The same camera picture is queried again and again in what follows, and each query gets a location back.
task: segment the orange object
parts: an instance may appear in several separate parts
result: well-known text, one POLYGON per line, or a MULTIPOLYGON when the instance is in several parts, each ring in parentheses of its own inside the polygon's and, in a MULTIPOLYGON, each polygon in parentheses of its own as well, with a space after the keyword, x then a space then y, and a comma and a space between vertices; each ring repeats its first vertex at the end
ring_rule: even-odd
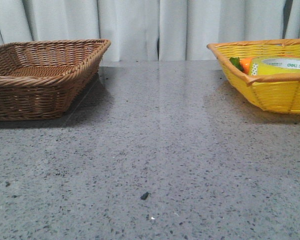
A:
POLYGON ((250 71, 250 64, 251 64, 251 61, 252 61, 253 57, 247 57, 247 58, 242 58, 240 59, 240 64, 243 68, 243 72, 245 74, 249 74, 249 71, 250 71))

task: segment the granite countertop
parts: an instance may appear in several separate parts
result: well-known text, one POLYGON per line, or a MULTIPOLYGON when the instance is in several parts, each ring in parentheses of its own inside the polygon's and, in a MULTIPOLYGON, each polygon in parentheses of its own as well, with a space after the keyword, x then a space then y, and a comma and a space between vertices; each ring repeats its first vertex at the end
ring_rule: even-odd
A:
POLYGON ((300 115, 213 60, 101 66, 63 117, 0 122, 0 240, 300 240, 300 115))

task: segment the wicker basket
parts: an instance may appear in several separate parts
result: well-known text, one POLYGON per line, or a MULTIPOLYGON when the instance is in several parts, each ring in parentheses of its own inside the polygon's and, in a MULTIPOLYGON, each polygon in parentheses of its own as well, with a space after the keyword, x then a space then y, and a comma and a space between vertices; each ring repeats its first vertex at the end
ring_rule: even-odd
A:
POLYGON ((266 111, 300 114, 300 73, 249 76, 229 61, 230 57, 290 55, 300 58, 300 39, 214 43, 207 47, 218 59, 231 85, 249 102, 266 111))
POLYGON ((0 121, 61 117, 99 68, 105 39, 0 45, 0 121))

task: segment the tape roll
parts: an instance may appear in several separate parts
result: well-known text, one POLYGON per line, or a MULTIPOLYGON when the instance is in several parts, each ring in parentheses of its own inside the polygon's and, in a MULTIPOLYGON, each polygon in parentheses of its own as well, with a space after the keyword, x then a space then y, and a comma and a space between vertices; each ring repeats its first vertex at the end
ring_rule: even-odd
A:
POLYGON ((300 58, 256 57, 252 59, 249 75, 300 73, 300 58))

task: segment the black debris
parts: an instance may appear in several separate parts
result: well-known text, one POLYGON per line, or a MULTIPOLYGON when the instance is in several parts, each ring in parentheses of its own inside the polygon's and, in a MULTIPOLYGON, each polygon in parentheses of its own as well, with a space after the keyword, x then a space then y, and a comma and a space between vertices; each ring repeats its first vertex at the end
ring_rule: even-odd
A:
POLYGON ((145 194, 143 194, 140 198, 142 199, 142 200, 146 200, 147 198, 148 198, 148 196, 149 196, 149 192, 147 191, 145 194))

